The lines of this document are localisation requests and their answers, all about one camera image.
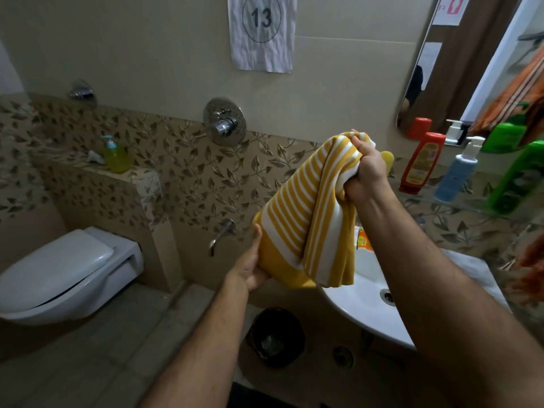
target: trash can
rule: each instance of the trash can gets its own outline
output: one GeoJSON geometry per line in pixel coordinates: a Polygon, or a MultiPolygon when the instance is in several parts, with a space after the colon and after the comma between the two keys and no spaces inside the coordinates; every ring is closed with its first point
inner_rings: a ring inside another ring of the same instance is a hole
{"type": "Polygon", "coordinates": [[[245,337],[265,365],[281,368],[302,354],[306,336],[299,320],[286,309],[262,311],[245,337]]]}

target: forearm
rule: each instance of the forearm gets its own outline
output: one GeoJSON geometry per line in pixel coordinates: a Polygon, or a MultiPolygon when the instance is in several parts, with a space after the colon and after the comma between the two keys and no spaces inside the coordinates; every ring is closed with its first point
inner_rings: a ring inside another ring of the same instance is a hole
{"type": "Polygon", "coordinates": [[[539,345],[436,247],[388,185],[357,212],[412,341],[465,401],[544,379],[539,345]]]}
{"type": "Polygon", "coordinates": [[[245,282],[227,276],[187,343],[140,406],[224,408],[238,358],[247,303],[245,282]]]}

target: black mat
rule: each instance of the black mat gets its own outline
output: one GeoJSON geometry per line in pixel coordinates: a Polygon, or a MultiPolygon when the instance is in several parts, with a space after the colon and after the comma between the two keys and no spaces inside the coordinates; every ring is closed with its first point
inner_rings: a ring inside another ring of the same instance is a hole
{"type": "Polygon", "coordinates": [[[232,383],[227,408],[296,408],[262,392],[251,390],[243,385],[232,383]]]}

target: sink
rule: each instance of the sink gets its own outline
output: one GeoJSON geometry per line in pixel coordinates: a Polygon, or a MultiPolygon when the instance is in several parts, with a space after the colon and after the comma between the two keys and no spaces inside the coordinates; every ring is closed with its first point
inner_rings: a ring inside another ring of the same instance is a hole
{"type": "MultiPolygon", "coordinates": [[[[357,246],[358,228],[355,229],[357,246]]],[[[510,310],[486,262],[462,253],[442,251],[484,288],[497,302],[510,310]]],[[[416,349],[389,293],[387,282],[369,250],[355,250],[355,283],[340,288],[321,288],[328,301],[345,317],[365,330],[407,348],[416,349]]]]}

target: mirror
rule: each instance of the mirror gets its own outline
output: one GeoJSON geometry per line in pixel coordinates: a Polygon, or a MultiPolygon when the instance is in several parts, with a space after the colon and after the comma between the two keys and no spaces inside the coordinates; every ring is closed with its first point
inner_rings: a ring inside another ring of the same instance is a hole
{"type": "Polygon", "coordinates": [[[447,134],[450,145],[482,136],[484,153],[543,138],[543,41],[544,0],[439,0],[398,128],[414,140],[447,134]]]}

